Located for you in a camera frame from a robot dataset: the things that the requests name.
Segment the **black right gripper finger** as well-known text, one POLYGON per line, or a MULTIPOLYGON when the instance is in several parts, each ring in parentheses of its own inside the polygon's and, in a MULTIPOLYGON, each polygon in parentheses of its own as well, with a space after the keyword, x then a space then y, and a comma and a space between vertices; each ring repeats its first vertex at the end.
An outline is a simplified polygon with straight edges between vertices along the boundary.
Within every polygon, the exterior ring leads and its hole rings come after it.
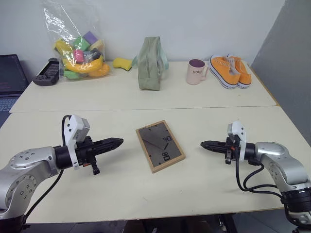
POLYGON ((201 142, 200 145, 201 147, 224 147, 225 144, 226 142, 208 140, 208 141, 201 142))
POLYGON ((203 146, 203 148, 216 153, 226 153, 226 147, 203 146))

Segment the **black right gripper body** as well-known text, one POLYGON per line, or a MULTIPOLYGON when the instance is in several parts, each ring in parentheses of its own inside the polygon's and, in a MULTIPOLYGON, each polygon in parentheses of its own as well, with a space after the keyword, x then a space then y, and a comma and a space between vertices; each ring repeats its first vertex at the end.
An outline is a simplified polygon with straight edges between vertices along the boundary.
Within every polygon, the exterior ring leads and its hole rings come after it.
POLYGON ((240 156, 240 138, 235 135, 227 137, 225 142, 225 163, 230 165, 231 161, 238 161, 240 156))

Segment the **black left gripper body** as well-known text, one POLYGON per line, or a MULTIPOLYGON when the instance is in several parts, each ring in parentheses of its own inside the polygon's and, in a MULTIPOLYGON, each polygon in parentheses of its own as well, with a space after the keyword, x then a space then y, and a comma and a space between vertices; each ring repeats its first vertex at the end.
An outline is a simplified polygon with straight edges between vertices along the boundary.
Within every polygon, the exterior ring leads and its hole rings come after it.
POLYGON ((93 150, 94 143, 90 136, 87 136, 83 142, 77 143, 76 155, 80 166, 86 167, 91 165, 93 174, 97 175, 100 170, 97 166, 97 160, 93 150))

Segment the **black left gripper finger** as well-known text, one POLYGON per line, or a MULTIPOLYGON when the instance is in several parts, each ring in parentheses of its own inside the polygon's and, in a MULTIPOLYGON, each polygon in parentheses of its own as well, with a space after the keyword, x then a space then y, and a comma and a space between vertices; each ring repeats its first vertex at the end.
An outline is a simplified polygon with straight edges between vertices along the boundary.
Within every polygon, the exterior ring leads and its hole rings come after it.
POLYGON ((100 155, 112 150, 117 149, 119 146, 96 146, 93 150, 94 156, 100 155))
POLYGON ((124 140, 122 138, 107 138, 104 140, 99 140, 94 142, 96 149, 116 149, 118 148, 124 140))

